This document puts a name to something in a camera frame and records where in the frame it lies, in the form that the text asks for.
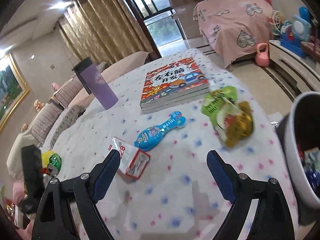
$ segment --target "white bedsheet with star pattern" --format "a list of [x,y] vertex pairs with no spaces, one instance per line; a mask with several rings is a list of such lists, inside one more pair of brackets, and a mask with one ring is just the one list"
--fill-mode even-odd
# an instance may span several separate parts
[[[235,148],[227,149],[220,142],[209,118],[201,113],[201,100],[153,114],[141,113],[146,73],[187,57],[193,57],[217,87],[235,86],[239,100],[250,103],[254,131]],[[133,144],[141,130],[161,124],[173,111],[181,111],[188,120],[185,128],[171,131],[148,152],[151,159],[139,180],[132,182],[116,174],[104,199],[98,202],[97,208],[115,239],[211,240],[230,203],[223,199],[206,165],[210,150],[217,150],[226,163],[251,179],[277,178],[297,231],[296,199],[279,140],[264,111],[234,75],[216,67],[197,49],[190,49],[143,65],[109,85],[119,101],[105,110],[95,99],[54,145],[53,150],[62,158],[61,181],[90,172],[102,162],[114,136]],[[253,201],[239,239],[246,239],[256,206],[257,201]],[[76,205],[72,212],[80,238],[87,239]]]

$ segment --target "glass door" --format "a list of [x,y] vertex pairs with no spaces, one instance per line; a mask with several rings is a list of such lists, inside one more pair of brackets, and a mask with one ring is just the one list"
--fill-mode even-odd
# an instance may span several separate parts
[[156,45],[182,40],[183,32],[174,20],[169,0],[131,0],[137,8]]

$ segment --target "metal screw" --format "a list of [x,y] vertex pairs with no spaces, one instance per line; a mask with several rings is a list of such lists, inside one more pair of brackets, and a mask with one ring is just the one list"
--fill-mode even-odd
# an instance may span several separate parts
[[277,181],[276,178],[271,178],[271,179],[270,179],[270,182],[271,182],[272,184],[277,184],[277,183],[278,183],[278,181]]
[[239,174],[239,178],[240,178],[240,179],[247,179],[247,178],[248,178],[248,175],[245,174],[245,173],[240,173],[240,174]]
[[58,179],[53,178],[50,180],[50,184],[56,184],[58,182]]
[[80,178],[81,179],[87,179],[87,178],[89,178],[89,174],[88,173],[83,173],[83,174],[81,174]]

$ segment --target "purple water bottle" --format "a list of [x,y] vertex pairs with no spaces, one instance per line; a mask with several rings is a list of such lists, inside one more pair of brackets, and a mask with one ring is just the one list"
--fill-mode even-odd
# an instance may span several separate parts
[[96,65],[92,63],[89,57],[76,65],[73,71],[78,76],[88,94],[90,95],[92,92],[106,110],[118,102],[117,96],[98,72]]

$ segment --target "green can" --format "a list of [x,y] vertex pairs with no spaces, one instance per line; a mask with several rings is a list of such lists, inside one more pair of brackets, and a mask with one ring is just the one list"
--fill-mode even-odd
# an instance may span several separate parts
[[47,169],[52,176],[57,176],[59,174],[61,170],[61,157],[59,154],[54,153],[50,155]]

